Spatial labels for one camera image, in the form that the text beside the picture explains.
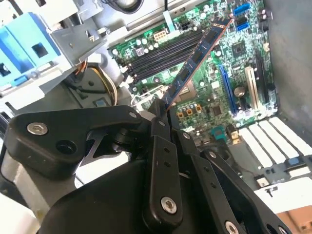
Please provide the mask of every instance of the silver screw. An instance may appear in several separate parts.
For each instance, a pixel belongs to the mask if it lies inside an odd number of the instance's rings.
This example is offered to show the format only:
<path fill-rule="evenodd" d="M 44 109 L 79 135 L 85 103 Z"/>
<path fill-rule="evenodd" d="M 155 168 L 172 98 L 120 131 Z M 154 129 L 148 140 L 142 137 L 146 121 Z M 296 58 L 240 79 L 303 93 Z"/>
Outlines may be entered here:
<path fill-rule="evenodd" d="M 170 197 L 163 197 L 160 203 L 164 211 L 172 215 L 176 213 L 176 203 Z"/>
<path fill-rule="evenodd" d="M 190 139 L 190 135 L 188 135 L 187 133 L 183 133 L 183 136 L 186 138 L 186 139 Z"/>
<path fill-rule="evenodd" d="M 44 123 L 30 123 L 27 131 L 34 135 L 45 135 L 48 133 L 48 127 Z"/>
<path fill-rule="evenodd" d="M 160 124 L 160 125 L 162 125 L 162 126 L 165 126 L 165 123 L 163 122 L 163 121 L 158 121 L 158 123 Z"/>
<path fill-rule="evenodd" d="M 282 227 L 278 227 L 278 229 L 282 234 L 287 234 L 287 232 Z"/>
<path fill-rule="evenodd" d="M 136 118 L 136 117 L 137 117 L 137 115 L 136 115 L 135 113 L 133 113 L 133 112 L 129 112 L 129 115 L 130 115 L 131 117 L 133 117 L 133 118 Z"/>
<path fill-rule="evenodd" d="M 229 234 L 239 234 L 236 226 L 230 221 L 225 222 L 225 228 L 229 232 Z"/>
<path fill-rule="evenodd" d="M 214 152 L 209 152 L 210 156 L 213 157 L 213 158 L 216 158 L 216 155 Z"/>

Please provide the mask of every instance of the motherboard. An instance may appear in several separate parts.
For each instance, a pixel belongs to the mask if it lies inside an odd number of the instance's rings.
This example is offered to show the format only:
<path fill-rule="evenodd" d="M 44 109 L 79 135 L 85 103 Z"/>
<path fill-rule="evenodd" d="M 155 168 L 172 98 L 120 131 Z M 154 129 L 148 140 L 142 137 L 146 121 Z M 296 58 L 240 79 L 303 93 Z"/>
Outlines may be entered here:
<path fill-rule="evenodd" d="M 111 48 L 132 93 L 147 110 L 162 98 L 216 17 L 233 22 L 175 99 L 180 128 L 197 145 L 212 138 L 239 142 L 237 129 L 277 113 L 268 21 L 263 0 L 209 0 L 142 35 Z"/>

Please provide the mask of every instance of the blue pcie slot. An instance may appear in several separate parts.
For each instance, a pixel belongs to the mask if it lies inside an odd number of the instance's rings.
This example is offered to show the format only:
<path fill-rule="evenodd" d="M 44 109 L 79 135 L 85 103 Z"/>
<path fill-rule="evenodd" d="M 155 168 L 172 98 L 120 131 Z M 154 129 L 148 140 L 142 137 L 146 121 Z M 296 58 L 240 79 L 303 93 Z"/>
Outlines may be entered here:
<path fill-rule="evenodd" d="M 229 98 L 230 110 L 231 110 L 232 114 L 235 115 L 237 113 L 237 106 L 236 106 L 236 103 L 234 100 L 233 91 L 231 88 L 228 73 L 225 71 L 223 65 L 219 65 L 219 69 L 220 69 L 220 72 L 222 75 L 222 79 L 223 79 L 223 83 L 225 86 L 226 93 L 227 93 L 228 98 Z"/>
<path fill-rule="evenodd" d="M 240 6 L 238 6 L 237 8 L 235 8 L 233 10 L 233 14 L 235 16 L 238 16 L 238 15 L 244 13 L 245 11 L 247 11 L 249 9 L 250 9 L 250 3 L 247 2 L 247 3 L 244 3 L 244 4 L 240 5 Z"/>
<path fill-rule="evenodd" d="M 241 31 L 241 30 L 243 30 L 243 29 L 246 29 L 246 28 L 249 28 L 249 23 L 248 22 L 246 22 L 246 23 L 243 23 L 243 24 L 241 24 L 241 25 L 238 25 L 238 26 L 236 26 L 236 31 Z"/>

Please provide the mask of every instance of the ram stick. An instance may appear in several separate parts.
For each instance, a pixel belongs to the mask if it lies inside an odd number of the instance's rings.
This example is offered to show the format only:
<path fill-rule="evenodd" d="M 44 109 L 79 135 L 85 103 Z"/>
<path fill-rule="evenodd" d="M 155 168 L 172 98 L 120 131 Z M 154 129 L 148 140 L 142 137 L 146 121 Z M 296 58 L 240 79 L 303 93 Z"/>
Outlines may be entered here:
<path fill-rule="evenodd" d="M 162 97 L 162 100 L 166 103 L 167 110 L 169 110 L 184 86 L 190 81 L 197 69 L 201 66 L 206 56 L 210 54 L 215 43 L 223 35 L 231 21 L 232 19 L 230 18 L 214 19 L 211 28 L 204 33 L 203 37 L 185 61 L 176 78 Z"/>

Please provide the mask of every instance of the black ram slot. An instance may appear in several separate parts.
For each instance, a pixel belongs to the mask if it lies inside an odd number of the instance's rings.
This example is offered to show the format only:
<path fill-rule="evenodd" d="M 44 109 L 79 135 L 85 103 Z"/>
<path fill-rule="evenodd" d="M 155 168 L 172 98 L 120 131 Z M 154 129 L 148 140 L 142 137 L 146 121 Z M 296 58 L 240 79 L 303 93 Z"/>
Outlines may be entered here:
<path fill-rule="evenodd" d="M 265 71 L 264 71 L 264 65 L 263 65 L 263 58 L 261 56 L 261 52 L 259 50 L 256 51 L 255 53 L 255 61 L 257 64 L 258 68 L 258 75 L 259 75 L 259 80 L 256 82 L 257 87 L 259 87 L 260 92 L 264 98 L 265 103 L 269 102 L 269 93 L 268 93 L 268 82 L 265 77 Z"/>
<path fill-rule="evenodd" d="M 187 43 L 191 43 L 192 41 L 199 41 L 198 38 L 200 39 L 202 37 L 202 32 L 195 32 L 191 35 L 188 35 L 184 38 L 179 38 L 178 41 L 168 44 L 163 48 L 157 49 L 147 55 L 142 56 L 141 58 L 137 59 L 136 61 L 131 62 L 131 65 L 133 67 L 136 67 L 137 65 L 141 65 L 142 63 L 145 63 L 146 61 L 150 61 L 150 59 L 156 58 L 161 56 L 162 54 L 171 52 L 174 48 L 178 47 L 180 48 L 181 45 L 185 45 Z"/>
<path fill-rule="evenodd" d="M 173 50 L 166 55 L 159 55 L 157 58 L 148 61 L 148 63 L 144 65 L 141 65 L 139 67 L 132 67 L 132 71 L 134 71 L 134 74 L 139 74 L 141 71 L 149 70 L 153 66 L 158 66 L 160 63 L 163 63 L 163 61 L 166 59 L 167 60 L 169 59 L 170 61 L 171 58 L 175 58 L 183 51 L 186 51 L 186 50 L 192 51 L 196 45 L 197 45 L 197 42 L 194 41 L 194 43 L 189 43 L 183 47 L 177 48 L 176 50 Z"/>
<path fill-rule="evenodd" d="M 192 49 L 185 51 L 184 53 L 180 54 L 179 56 L 175 58 L 170 58 L 170 60 L 168 61 L 166 60 L 162 62 L 161 64 L 159 64 L 157 67 L 154 67 L 153 69 L 147 69 L 143 73 L 137 74 L 137 76 L 135 77 L 135 82 L 146 79 L 148 77 L 156 75 L 159 72 L 162 72 L 182 62 L 185 62 L 192 51 L 193 51 Z"/>

